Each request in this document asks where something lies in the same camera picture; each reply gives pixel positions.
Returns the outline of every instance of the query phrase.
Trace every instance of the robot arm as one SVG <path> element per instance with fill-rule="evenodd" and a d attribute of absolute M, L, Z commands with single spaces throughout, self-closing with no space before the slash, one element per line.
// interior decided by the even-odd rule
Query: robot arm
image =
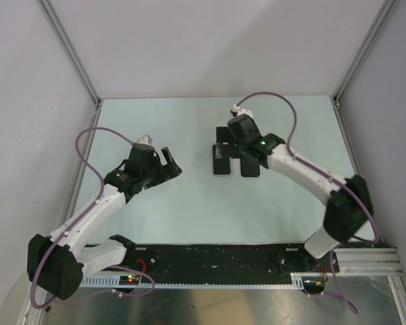
<path fill-rule="evenodd" d="M 230 132 L 227 142 L 235 152 L 233 156 L 240 155 L 248 160 L 255 160 L 266 169 L 284 174 L 326 206 L 323 226 L 304 245 L 312 257 L 320 259 L 340 243 L 347 242 L 367 221 L 365 213 L 353 198 L 340 188 L 340 184 L 352 190 L 369 212 L 373 213 L 367 185 L 362 177 L 354 175 L 349 179 L 324 169 L 331 176 L 327 179 L 298 161 L 298 158 L 302 158 L 316 166 L 295 150 L 291 149 L 294 157 L 290 155 L 282 138 L 272 133 L 262 136 L 250 110 L 238 109 L 233 115 L 235 117 L 227 124 Z"/>
<path fill-rule="evenodd" d="M 161 149 L 166 160 L 166 164 L 162 165 L 151 144 L 148 136 L 139 139 L 132 147 L 129 158 L 106 175 L 104 193 L 99 200 L 95 195 L 81 211 L 48 237 L 37 234 L 32 238 L 28 245 L 27 263 L 30 281 L 33 281 L 45 251 L 62 234 L 63 238 L 48 256 L 37 282 L 37 285 L 62 300 L 74 294 L 83 278 L 123 262 L 127 249 L 133 243 L 122 236 L 112 236 L 94 247 L 85 245 L 102 224 L 142 189 L 157 186 L 182 173 L 167 147 Z M 68 225 L 93 203 L 94 207 L 71 230 L 66 231 Z"/>

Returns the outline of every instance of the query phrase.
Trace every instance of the purple cable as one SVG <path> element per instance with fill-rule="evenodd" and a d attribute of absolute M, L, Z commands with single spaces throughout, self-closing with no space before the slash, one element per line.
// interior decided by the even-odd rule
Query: purple cable
<path fill-rule="evenodd" d="M 285 98 L 284 96 L 282 96 L 282 95 L 280 95 L 278 93 L 273 93 L 272 91 L 257 91 L 256 93 L 252 93 L 252 94 L 246 96 L 239 103 L 237 103 L 236 106 L 240 106 L 240 104 L 245 102 L 247 99 L 249 99 L 251 97 L 254 97 L 254 96 L 258 96 L 258 95 L 272 95 L 272 96 L 275 96 L 275 97 L 278 97 L 278 98 L 282 99 L 283 101 L 285 101 L 287 103 L 287 105 L 289 105 L 289 107 L 292 109 L 292 112 L 293 112 L 293 127 L 292 127 L 292 130 L 289 133 L 289 136 L 288 136 L 287 142 L 286 142 L 286 149 L 287 149 L 288 154 L 293 159 L 296 159 L 298 162 L 300 162 L 304 166 L 312 169 L 313 171 L 315 171 L 316 173 L 322 175 L 324 178 L 328 179 L 329 181 L 334 182 L 338 187 L 342 188 L 350 196 L 352 196 L 352 198 L 355 200 L 355 202 L 359 205 L 361 210 L 367 216 L 367 219 L 370 221 L 371 228 L 373 229 L 374 236 L 375 236 L 375 242 L 379 242 L 380 241 L 380 233 L 379 233 L 378 226 L 376 225 L 376 222 L 374 221 L 374 219 L 371 216 L 370 212 L 368 211 L 367 207 L 363 204 L 363 202 L 359 199 L 359 197 L 350 188 L 345 186 L 343 183 L 341 183 L 337 179 L 333 179 L 330 174 L 326 173 L 325 171 L 322 171 L 319 167 L 316 167 L 315 165 L 309 163 L 308 161 L 302 159 L 301 157 L 297 157 L 295 155 L 295 153 L 293 153 L 293 150 L 290 147 L 290 142 L 292 141 L 293 134 L 294 134 L 294 132 L 296 130 L 296 124 L 298 123 L 298 116 L 296 114 L 295 107 L 293 107 L 292 103 L 287 98 Z"/>
<path fill-rule="evenodd" d="M 121 294 L 122 296 L 126 296 L 126 297 L 142 297 L 142 296 L 146 296 L 148 294 L 150 294 L 153 290 L 155 290 L 155 280 L 150 277 L 149 275 L 147 275 L 146 273 L 137 271 L 135 269 L 128 269 L 127 267 L 123 267 L 123 266 L 119 266 L 119 265 L 112 265 L 110 266 L 113 269 L 120 269 L 122 271 L 127 271 L 127 272 L 131 272 L 132 274 L 137 274 L 139 276 L 143 276 L 145 278 L 147 278 L 150 283 L 152 284 L 152 287 L 149 288 L 149 290 L 142 292 L 142 293 L 125 293 L 125 292 L 121 292 L 119 291 L 119 295 Z M 76 303 L 80 303 L 81 301 L 87 300 L 93 296 L 97 296 L 100 295 L 102 293 L 115 293 L 116 291 L 114 289 L 104 289 L 104 290 L 99 290 L 96 291 L 94 293 L 91 293 L 90 295 L 87 295 L 86 297 L 83 297 L 81 299 L 78 300 L 74 300 L 71 302 L 67 302 L 67 301 L 56 301 L 56 303 L 60 304 L 60 305 L 74 305 Z"/>
<path fill-rule="evenodd" d="M 80 138 L 86 134 L 87 132 L 90 131 L 94 131 L 94 130 L 102 130 L 102 131 L 108 131 L 111 133 L 114 133 L 115 135 L 121 137 L 122 139 L 124 139 L 126 142 L 130 143 L 132 146 L 134 145 L 135 142 L 132 142 L 130 139 L 126 138 L 125 136 L 121 135 L 119 132 L 115 131 L 115 130 L 111 130 L 107 127 L 90 127 L 88 129 L 85 129 L 83 131 L 81 131 L 76 139 L 75 139 L 75 150 L 76 153 L 78 154 L 78 157 L 80 158 L 80 160 L 83 162 L 83 164 L 87 167 L 89 167 L 94 173 L 95 175 L 99 178 L 99 181 L 101 183 L 101 188 L 99 189 L 99 193 L 96 196 L 96 199 L 64 230 L 64 232 L 69 232 L 78 222 L 80 222 L 86 215 L 87 213 L 90 212 L 90 210 L 96 205 L 96 201 L 99 200 L 102 197 L 102 194 L 104 193 L 104 179 L 102 178 L 101 174 L 95 169 L 95 167 L 93 167 L 83 156 L 83 154 L 80 151 L 80 147 L 79 147 L 79 141 Z M 46 308 L 49 305 L 51 305 L 51 303 L 53 302 L 53 300 L 55 299 L 55 296 L 52 296 L 50 299 L 48 299 L 46 302 L 44 302 L 43 304 L 39 305 L 36 302 L 36 298 L 35 298 L 35 294 L 36 294 L 36 287 L 37 287 L 37 283 L 39 280 L 39 275 L 41 274 L 41 270 L 43 268 L 43 266 L 45 265 L 45 262 L 47 261 L 48 257 L 50 256 L 51 252 L 53 251 L 53 249 L 58 245 L 59 241 L 64 237 L 64 232 L 62 232 L 56 240 L 54 240 L 53 244 L 51 244 L 51 246 L 47 249 L 47 251 L 45 252 L 45 254 L 42 256 L 41 262 L 39 262 L 38 267 L 36 268 L 35 271 L 35 275 L 33 276 L 33 281 L 32 281 L 32 286 L 30 288 L 30 302 L 32 304 L 32 306 L 35 309 L 42 309 L 42 308 Z"/>
<path fill-rule="evenodd" d="M 293 134 L 295 132 L 296 129 L 296 124 L 298 122 L 298 116 L 296 114 L 296 110 L 295 107 L 293 107 L 292 103 L 285 98 L 284 96 L 278 94 L 278 93 L 273 93 L 272 91 L 257 91 L 256 93 L 252 93 L 248 96 L 246 96 L 244 99 L 242 99 L 239 103 L 236 104 L 237 107 L 239 107 L 243 102 L 245 102 L 247 99 L 254 97 L 254 96 L 258 96 L 258 95 L 272 95 L 275 97 L 280 98 L 281 100 L 285 101 L 287 103 L 287 105 L 289 105 L 289 107 L 292 109 L 293 112 L 293 127 L 292 130 L 289 133 L 289 136 L 287 138 L 287 142 L 286 142 L 286 149 L 288 154 L 293 158 L 296 159 L 298 162 L 300 162 L 301 164 L 303 164 L 304 166 L 310 168 L 311 170 L 315 171 L 316 173 L 322 175 L 324 178 L 326 178 L 328 181 L 332 181 L 334 182 L 338 187 L 342 188 L 343 190 L 345 190 L 354 200 L 355 202 L 359 205 L 359 207 L 361 208 L 361 210 L 365 213 L 365 215 L 367 216 L 367 219 L 370 221 L 371 224 L 371 228 L 373 229 L 373 233 L 374 233 L 374 237 L 375 240 L 374 242 L 379 242 L 380 241 L 380 232 L 378 229 L 378 226 L 376 225 L 376 222 L 374 221 L 373 217 L 371 216 L 371 213 L 368 211 L 367 207 L 363 204 L 363 202 L 361 201 L 361 199 L 347 186 L 345 186 L 343 183 L 341 183 L 340 181 L 338 181 L 337 179 L 333 179 L 331 175 L 329 175 L 328 173 L 326 173 L 325 171 L 322 171 L 319 167 L 316 167 L 315 165 L 309 163 L 308 161 L 302 159 L 301 157 L 297 157 L 294 153 L 292 148 L 290 147 L 290 142 L 292 141 L 292 137 Z M 330 251 L 330 261 L 332 261 L 332 257 L 334 255 L 334 250 L 332 249 Z M 358 309 L 355 307 L 355 305 L 353 305 L 353 303 L 351 303 L 347 298 L 346 295 L 344 294 L 344 291 L 340 285 L 340 281 L 338 281 L 337 279 L 337 275 L 336 272 L 334 270 L 334 266 L 331 263 L 331 271 L 332 271 L 332 275 L 334 277 L 334 282 L 336 283 L 337 289 L 340 292 L 340 294 L 338 293 L 334 293 L 334 292 L 325 292 L 324 295 L 327 296 L 331 296 L 331 297 L 338 297 L 344 300 L 344 302 L 347 304 L 348 308 L 353 312 L 353 313 L 358 313 Z"/>

